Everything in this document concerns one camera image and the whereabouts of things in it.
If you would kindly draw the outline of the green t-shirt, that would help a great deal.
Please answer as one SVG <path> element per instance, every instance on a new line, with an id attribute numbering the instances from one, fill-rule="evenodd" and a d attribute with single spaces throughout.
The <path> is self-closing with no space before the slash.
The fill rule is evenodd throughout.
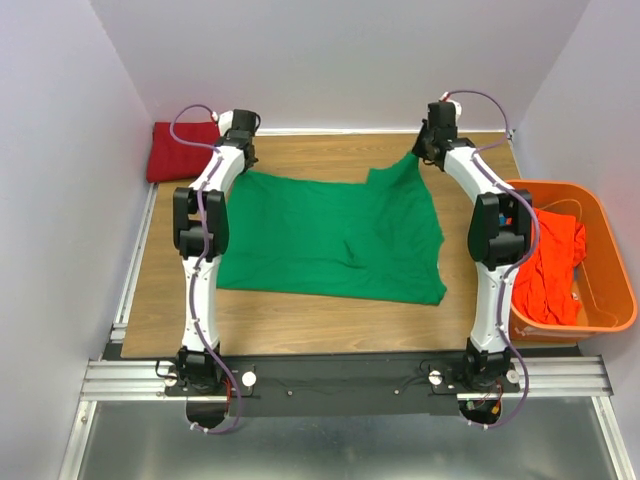
<path id="1" fill-rule="evenodd" d="M 362 183 L 240 176 L 228 203 L 222 289 L 439 304 L 444 235 L 420 161 Z"/>

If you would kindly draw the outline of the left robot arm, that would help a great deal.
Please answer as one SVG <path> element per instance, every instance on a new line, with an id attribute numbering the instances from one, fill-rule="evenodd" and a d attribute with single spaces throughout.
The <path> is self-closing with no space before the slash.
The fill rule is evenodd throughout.
<path id="1" fill-rule="evenodd" d="M 173 244 L 181 257 L 186 284 L 185 327 L 175 369 L 184 388 L 209 395 L 231 382 L 219 358 L 220 334 L 216 325 L 215 294 L 222 256 L 228 249 L 230 227 L 227 196 L 236 178 L 257 162 L 253 140 L 261 117 L 250 110 L 222 114 L 202 107 L 218 127 L 213 143 L 190 141 L 175 132 L 181 145 L 202 147 L 211 157 L 202 173 L 172 197 Z"/>

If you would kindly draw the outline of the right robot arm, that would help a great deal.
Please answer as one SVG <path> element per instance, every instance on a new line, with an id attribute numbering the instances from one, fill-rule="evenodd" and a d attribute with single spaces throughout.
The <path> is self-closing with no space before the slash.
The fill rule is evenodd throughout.
<path id="1" fill-rule="evenodd" d="M 458 378 L 480 392 L 511 366 L 511 298 L 519 267 L 536 245 L 535 221 L 531 195 L 500 179 L 473 142 L 458 135 L 460 114 L 459 104 L 448 97 L 430 103 L 412 153 L 453 178 L 473 202 L 467 248 L 478 291 Z"/>

